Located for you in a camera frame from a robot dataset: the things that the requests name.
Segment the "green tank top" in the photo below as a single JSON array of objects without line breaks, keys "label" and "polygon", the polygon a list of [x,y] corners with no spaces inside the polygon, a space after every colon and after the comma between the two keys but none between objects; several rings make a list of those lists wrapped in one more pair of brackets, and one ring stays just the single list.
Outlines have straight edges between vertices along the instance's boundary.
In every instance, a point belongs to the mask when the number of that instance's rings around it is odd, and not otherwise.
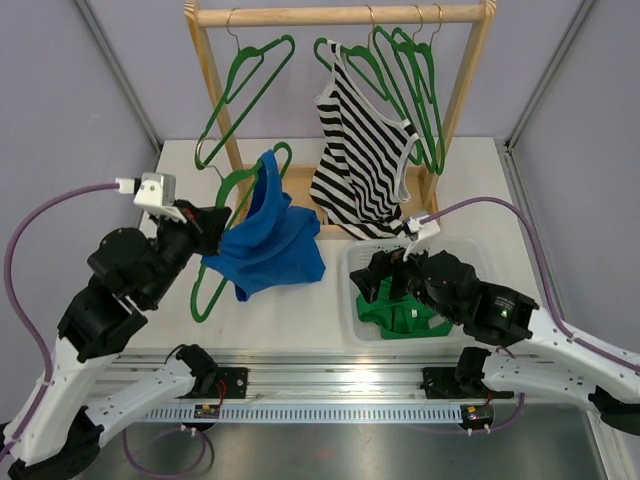
[{"label": "green tank top", "polygon": [[454,325],[411,295],[392,300],[391,278],[381,282],[378,298],[367,303],[364,296],[356,298],[358,319],[375,324],[384,340],[435,338],[448,336]]}]

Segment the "blue tank top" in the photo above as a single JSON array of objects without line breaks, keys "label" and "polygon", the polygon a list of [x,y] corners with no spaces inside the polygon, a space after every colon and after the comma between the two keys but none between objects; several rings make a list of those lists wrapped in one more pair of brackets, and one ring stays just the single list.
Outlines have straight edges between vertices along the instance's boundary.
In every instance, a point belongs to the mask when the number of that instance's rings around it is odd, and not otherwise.
[{"label": "blue tank top", "polygon": [[259,161],[247,216],[223,234],[218,254],[201,260],[234,284],[240,302],[271,287],[318,282],[325,273],[316,213],[283,191],[274,151]]}]

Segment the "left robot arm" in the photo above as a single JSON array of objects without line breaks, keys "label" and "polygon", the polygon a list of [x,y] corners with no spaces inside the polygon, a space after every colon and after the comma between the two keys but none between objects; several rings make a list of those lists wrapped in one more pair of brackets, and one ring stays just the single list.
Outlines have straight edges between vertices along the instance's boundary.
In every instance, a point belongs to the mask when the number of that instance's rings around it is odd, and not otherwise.
[{"label": "left robot arm", "polygon": [[175,201],[184,221],[153,216],[156,235],[128,227],[109,232],[87,263],[93,274],[71,300],[59,325],[54,354],[1,441],[12,479],[71,479],[135,420],[169,400],[203,398],[215,388],[218,365],[196,344],[136,384],[87,403],[101,373],[148,322],[193,255],[217,252],[228,207],[198,208]]}]

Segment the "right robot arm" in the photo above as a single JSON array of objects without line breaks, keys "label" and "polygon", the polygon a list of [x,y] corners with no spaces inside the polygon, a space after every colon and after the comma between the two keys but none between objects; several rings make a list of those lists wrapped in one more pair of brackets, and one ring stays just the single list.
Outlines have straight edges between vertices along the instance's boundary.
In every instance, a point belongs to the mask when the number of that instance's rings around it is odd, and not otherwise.
[{"label": "right robot arm", "polygon": [[639,357],[591,337],[516,290],[480,280],[473,266],[441,251],[375,253],[349,273],[365,301],[390,280],[391,298],[410,296],[477,341],[454,367],[426,367],[428,398],[555,398],[593,412],[621,432],[639,433]]}]

